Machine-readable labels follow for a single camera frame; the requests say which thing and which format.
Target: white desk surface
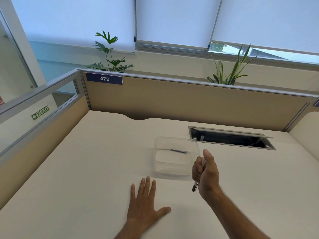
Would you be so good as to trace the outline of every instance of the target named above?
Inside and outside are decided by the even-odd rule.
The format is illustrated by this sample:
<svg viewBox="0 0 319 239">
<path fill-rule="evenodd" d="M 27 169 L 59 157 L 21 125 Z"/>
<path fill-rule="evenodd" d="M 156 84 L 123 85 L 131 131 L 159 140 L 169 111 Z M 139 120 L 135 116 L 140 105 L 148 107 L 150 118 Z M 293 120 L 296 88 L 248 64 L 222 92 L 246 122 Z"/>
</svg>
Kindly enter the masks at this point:
<svg viewBox="0 0 319 239">
<path fill-rule="evenodd" d="M 155 138 L 189 138 L 188 125 L 274 137 L 277 151 L 198 145 L 215 156 L 225 193 L 270 237 L 319 238 L 319 162 L 288 133 L 95 111 L 0 211 L 0 238 L 112 239 L 125 223 L 130 185 L 147 175 L 157 181 L 155 209 L 172 212 L 144 238 L 228 238 L 189 178 L 153 170 Z"/>
</svg>

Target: transparent box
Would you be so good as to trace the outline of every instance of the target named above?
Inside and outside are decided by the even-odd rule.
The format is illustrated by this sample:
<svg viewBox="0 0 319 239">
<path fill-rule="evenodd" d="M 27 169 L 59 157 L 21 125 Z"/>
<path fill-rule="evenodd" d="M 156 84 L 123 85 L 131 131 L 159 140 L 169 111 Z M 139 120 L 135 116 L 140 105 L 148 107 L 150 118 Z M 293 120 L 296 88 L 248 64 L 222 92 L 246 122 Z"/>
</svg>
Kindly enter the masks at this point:
<svg viewBox="0 0 319 239">
<path fill-rule="evenodd" d="M 191 175 L 194 161 L 198 156 L 200 156 L 200 152 L 195 140 L 170 137 L 157 137 L 155 139 L 155 172 Z"/>
</svg>

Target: hand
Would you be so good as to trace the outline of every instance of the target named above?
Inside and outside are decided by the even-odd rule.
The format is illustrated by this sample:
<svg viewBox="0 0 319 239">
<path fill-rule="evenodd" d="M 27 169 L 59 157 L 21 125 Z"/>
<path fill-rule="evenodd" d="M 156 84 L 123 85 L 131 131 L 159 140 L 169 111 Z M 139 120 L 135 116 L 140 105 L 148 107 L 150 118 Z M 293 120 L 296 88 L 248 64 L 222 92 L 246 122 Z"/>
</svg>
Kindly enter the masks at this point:
<svg viewBox="0 0 319 239">
<path fill-rule="evenodd" d="M 169 213 L 170 207 L 163 207 L 158 211 L 154 210 L 154 197 L 156 190 L 156 181 L 153 180 L 150 188 L 150 177 L 143 178 L 138 189 L 138 196 L 135 197 L 135 186 L 131 186 L 131 200 L 127 212 L 127 223 L 132 223 L 140 229 L 141 234 L 155 224 L 160 218 Z"/>
<path fill-rule="evenodd" d="M 193 165 L 192 178 L 197 181 L 199 194 L 208 202 L 216 194 L 222 192 L 219 186 L 219 172 L 213 155 L 207 150 L 203 150 L 206 160 L 204 168 L 202 167 L 202 157 L 197 157 Z"/>
</svg>

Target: white window blind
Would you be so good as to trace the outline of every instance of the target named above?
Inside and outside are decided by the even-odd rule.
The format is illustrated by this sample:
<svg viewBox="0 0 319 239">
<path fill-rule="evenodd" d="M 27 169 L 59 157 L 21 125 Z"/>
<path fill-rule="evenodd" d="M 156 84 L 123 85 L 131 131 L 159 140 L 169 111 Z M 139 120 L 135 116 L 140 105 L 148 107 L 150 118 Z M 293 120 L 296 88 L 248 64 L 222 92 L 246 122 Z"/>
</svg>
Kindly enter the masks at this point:
<svg viewBox="0 0 319 239">
<path fill-rule="evenodd" d="M 220 0 L 136 0 L 137 40 L 207 48 Z"/>
<path fill-rule="evenodd" d="M 319 0 L 222 0 L 213 41 L 319 53 Z"/>
<path fill-rule="evenodd" d="M 102 30 L 134 51 L 134 0 L 12 0 L 29 40 L 92 47 Z"/>
</svg>

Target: white pen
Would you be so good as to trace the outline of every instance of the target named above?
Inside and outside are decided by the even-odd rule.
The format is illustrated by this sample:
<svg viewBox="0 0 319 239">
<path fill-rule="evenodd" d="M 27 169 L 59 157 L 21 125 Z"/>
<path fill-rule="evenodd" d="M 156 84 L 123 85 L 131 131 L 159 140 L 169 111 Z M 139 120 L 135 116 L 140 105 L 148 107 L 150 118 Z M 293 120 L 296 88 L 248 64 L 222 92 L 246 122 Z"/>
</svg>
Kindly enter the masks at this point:
<svg viewBox="0 0 319 239">
<path fill-rule="evenodd" d="M 203 157 L 203 160 L 202 160 L 202 167 L 203 167 L 203 172 L 204 172 L 204 165 L 205 165 L 205 158 Z M 192 191 L 195 192 L 196 191 L 196 188 L 198 186 L 198 182 L 195 181 L 194 185 L 193 185 L 193 188 L 192 188 Z"/>
</svg>

